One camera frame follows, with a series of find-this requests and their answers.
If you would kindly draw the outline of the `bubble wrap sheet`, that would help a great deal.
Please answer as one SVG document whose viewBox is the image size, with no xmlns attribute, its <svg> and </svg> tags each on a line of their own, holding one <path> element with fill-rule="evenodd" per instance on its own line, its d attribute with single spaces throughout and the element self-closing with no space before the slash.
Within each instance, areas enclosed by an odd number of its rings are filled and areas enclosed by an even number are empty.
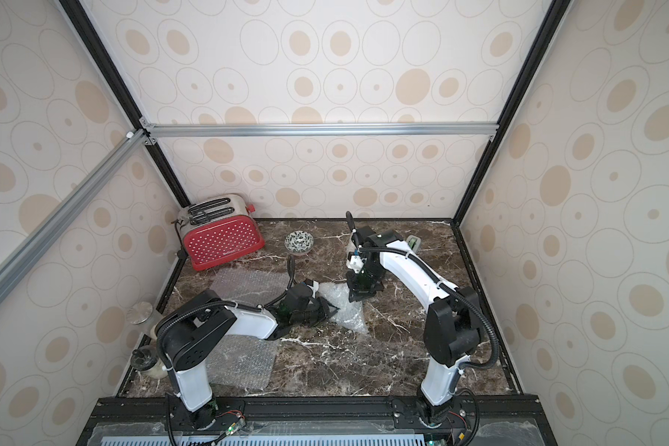
<svg viewBox="0 0 669 446">
<path fill-rule="evenodd" d="M 334 282 L 321 282 L 319 293 L 332 305 L 337 307 L 336 314 L 331 321 L 351 330 L 354 333 L 369 334 L 362 308 L 362 302 L 349 301 L 348 285 Z"/>
<path fill-rule="evenodd" d="M 256 306 L 278 297 L 288 284 L 285 272 L 221 269 L 211 288 L 219 297 Z M 226 336 L 206 360 L 209 383 L 223 396 L 258 393 L 267 388 L 279 343 L 252 336 Z"/>
</svg>

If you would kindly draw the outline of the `black white patterned bowl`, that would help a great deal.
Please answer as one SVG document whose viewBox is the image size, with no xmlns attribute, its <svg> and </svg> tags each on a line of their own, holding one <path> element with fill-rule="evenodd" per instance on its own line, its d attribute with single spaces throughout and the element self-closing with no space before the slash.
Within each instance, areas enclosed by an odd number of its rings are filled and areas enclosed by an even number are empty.
<svg viewBox="0 0 669 446">
<path fill-rule="evenodd" d="M 295 230 L 286 236 L 284 246 L 293 256 L 303 256 L 308 254 L 314 246 L 314 237 L 304 230 Z"/>
</svg>

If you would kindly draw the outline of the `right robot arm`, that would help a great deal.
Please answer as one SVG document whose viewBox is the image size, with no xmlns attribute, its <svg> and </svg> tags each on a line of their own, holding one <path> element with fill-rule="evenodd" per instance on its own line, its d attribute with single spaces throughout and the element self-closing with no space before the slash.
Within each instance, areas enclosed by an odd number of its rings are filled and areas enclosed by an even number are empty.
<svg viewBox="0 0 669 446">
<path fill-rule="evenodd" d="M 347 222 L 349 300 L 374 297 L 384 289 L 383 280 L 390 273 L 427 312 L 424 343 L 429 367 L 419 388 L 417 409 L 425 424 L 436 425 L 452 411 L 463 372 L 490 369 L 498 361 L 500 343 L 494 326 L 481 311 L 479 295 L 472 288 L 444 279 L 397 232 L 358 228 L 351 214 Z"/>
</svg>

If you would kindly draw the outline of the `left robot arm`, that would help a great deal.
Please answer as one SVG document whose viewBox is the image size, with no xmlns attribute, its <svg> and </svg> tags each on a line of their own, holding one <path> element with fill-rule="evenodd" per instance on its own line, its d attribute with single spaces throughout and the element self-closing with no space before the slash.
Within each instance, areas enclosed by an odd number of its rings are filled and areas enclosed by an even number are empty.
<svg viewBox="0 0 669 446">
<path fill-rule="evenodd" d="M 213 399 L 206 359 L 223 338 L 277 340 L 294 326 L 315 326 L 338 310 L 312 280 L 291 285 L 272 301 L 257 305 L 224 300 L 207 289 L 156 325 L 156 350 L 175 395 L 195 414 Z"/>
</svg>

